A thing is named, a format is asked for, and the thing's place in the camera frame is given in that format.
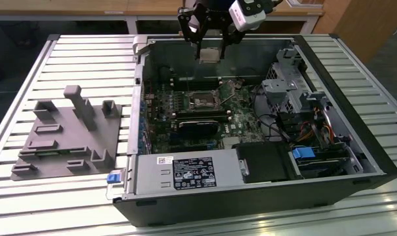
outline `warning label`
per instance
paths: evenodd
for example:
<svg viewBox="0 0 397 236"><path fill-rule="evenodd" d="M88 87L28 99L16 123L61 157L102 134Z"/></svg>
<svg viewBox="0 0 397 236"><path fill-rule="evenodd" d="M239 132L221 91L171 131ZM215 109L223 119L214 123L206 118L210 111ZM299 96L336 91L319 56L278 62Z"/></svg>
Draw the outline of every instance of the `warning label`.
<svg viewBox="0 0 397 236"><path fill-rule="evenodd" d="M172 160L174 188L176 190L217 186L211 157Z"/></svg>

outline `slotted aluminum table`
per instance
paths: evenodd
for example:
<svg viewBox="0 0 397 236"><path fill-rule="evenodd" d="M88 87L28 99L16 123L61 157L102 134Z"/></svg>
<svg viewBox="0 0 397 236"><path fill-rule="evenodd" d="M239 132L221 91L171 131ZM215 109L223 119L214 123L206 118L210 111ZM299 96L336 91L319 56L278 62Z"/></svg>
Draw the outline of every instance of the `slotted aluminum table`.
<svg viewBox="0 0 397 236"><path fill-rule="evenodd" d="M340 39L305 36L397 165L397 103ZM123 105L116 168L126 165L134 84L134 35L61 35L47 41L0 124L0 235L397 235L397 179L333 206L135 228L106 198L106 174L13 182L11 168L31 130L37 99L64 100L80 85L92 105ZM315 74L309 74L318 90Z"/></svg>

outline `blue plastic tab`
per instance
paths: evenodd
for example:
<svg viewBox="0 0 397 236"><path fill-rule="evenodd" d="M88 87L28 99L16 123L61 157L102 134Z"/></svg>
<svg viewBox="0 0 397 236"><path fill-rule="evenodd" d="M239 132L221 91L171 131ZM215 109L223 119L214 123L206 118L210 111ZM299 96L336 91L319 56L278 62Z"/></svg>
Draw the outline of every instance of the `blue plastic tab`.
<svg viewBox="0 0 397 236"><path fill-rule="evenodd" d="M120 183L120 174L108 174L107 183Z"/></svg>
<svg viewBox="0 0 397 236"><path fill-rule="evenodd" d="M311 147L297 147L293 151L293 157L298 158L313 158L315 157Z"/></svg>

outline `blue drive latch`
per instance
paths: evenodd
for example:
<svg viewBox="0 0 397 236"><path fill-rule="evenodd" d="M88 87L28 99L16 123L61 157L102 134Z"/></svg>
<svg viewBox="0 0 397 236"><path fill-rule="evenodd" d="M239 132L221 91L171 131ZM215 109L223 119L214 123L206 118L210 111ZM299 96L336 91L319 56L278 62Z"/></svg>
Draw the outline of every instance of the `blue drive latch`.
<svg viewBox="0 0 397 236"><path fill-rule="evenodd" d="M315 154L311 147L297 147L293 151L293 157L298 158L314 158Z"/></svg>
<svg viewBox="0 0 397 236"><path fill-rule="evenodd" d="M123 176L122 170L114 170L114 171L111 171L111 173L108 174L108 177L107 177L107 183L108 184L120 183L122 176Z"/></svg>

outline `table leg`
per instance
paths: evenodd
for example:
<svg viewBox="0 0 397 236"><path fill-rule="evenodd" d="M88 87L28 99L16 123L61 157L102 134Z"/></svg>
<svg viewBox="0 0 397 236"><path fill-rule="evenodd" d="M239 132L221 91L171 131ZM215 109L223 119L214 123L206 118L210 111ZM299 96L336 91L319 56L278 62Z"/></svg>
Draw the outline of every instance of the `table leg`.
<svg viewBox="0 0 397 236"><path fill-rule="evenodd" d="M314 30L315 24L318 22L318 16L307 16L303 27L301 29L301 34L310 34Z"/></svg>
<svg viewBox="0 0 397 236"><path fill-rule="evenodd" d="M138 16L127 16L127 28L130 34L139 34L138 32Z"/></svg>

